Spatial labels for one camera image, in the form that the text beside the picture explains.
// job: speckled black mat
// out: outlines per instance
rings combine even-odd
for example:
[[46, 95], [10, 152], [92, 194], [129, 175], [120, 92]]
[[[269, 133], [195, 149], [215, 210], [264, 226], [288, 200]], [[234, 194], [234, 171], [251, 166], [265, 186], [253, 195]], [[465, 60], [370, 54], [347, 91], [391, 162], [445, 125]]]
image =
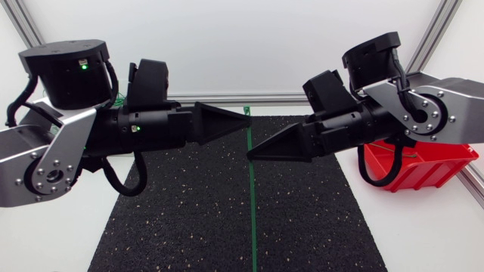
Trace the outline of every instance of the speckled black mat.
[[[253, 143], [298, 121], [255, 117]], [[146, 153], [148, 188], [118, 198], [89, 271], [251, 271], [246, 151], [244, 130]], [[334, 156], [255, 170], [259, 271], [386, 271]]]

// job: red storage crate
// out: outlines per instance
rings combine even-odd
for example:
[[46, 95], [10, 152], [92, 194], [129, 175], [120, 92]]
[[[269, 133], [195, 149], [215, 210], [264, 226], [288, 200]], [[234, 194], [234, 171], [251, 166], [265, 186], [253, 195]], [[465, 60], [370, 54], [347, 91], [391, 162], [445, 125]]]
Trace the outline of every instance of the red storage crate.
[[[376, 141], [365, 144], [368, 174], [374, 180], [385, 177], [393, 163], [395, 147]], [[431, 144], [417, 142], [415, 148], [403, 150], [402, 169], [395, 180], [383, 189], [395, 193], [400, 189], [435, 186], [440, 188], [479, 155], [468, 144]]]

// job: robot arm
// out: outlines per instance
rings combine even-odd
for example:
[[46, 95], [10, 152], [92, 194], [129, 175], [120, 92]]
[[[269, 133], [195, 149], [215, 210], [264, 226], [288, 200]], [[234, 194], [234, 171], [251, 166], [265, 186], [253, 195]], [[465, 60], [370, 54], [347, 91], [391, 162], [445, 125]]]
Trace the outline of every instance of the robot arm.
[[[167, 100], [168, 69], [154, 60], [131, 63], [127, 98], [114, 107], [117, 79], [102, 41], [41, 45], [20, 59], [30, 81], [8, 108], [10, 128], [0, 131], [0, 207], [63, 196], [83, 169], [103, 169], [118, 192], [135, 196], [147, 184], [141, 152], [205, 144], [250, 124], [241, 114]], [[29, 104], [38, 77], [48, 98]], [[30, 111], [17, 125], [14, 114], [22, 105]], [[121, 184], [107, 161], [121, 153], [135, 154], [140, 183], [134, 188]]]
[[[263, 141], [248, 158], [311, 162], [358, 147], [362, 177], [386, 186], [401, 168], [403, 147], [414, 147], [417, 141], [484, 142], [484, 125], [479, 121], [484, 84], [424, 73], [406, 75], [396, 54], [399, 45], [398, 34], [391, 32], [347, 51], [343, 64], [349, 71], [351, 94], [337, 71], [310, 79], [303, 88], [314, 114]], [[365, 169], [363, 144], [378, 140], [395, 144], [395, 157], [389, 175], [372, 181]]]

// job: green tape line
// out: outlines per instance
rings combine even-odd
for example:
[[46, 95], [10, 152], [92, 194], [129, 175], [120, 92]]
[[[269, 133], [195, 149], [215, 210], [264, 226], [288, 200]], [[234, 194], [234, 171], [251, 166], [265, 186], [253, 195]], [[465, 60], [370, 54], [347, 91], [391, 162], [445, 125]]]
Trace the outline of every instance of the green tape line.
[[[244, 107], [245, 115], [250, 116], [250, 107]], [[247, 146], [252, 149], [252, 128], [247, 128]], [[252, 222], [252, 271], [257, 272], [257, 232], [256, 232], [256, 185], [254, 182], [254, 164], [249, 161], [250, 179], [250, 220]]]

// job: white floor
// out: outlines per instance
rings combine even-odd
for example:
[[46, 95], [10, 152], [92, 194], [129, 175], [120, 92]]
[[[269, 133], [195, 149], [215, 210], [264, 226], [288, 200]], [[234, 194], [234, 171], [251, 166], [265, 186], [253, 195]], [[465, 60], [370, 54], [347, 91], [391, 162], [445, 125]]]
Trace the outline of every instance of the white floor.
[[[251, 111], [254, 116], [311, 113], [309, 107]], [[355, 150], [337, 158], [389, 271], [484, 270], [484, 210], [459, 180], [440, 189], [389, 193], [361, 179]], [[110, 161], [124, 180], [133, 158]], [[0, 271], [87, 271], [116, 198], [102, 172], [85, 172], [60, 199], [0, 209]]]
[[[132, 157], [109, 158], [124, 181]], [[102, 171], [84, 171], [49, 202], [0, 209], [0, 271], [87, 271], [117, 199]]]

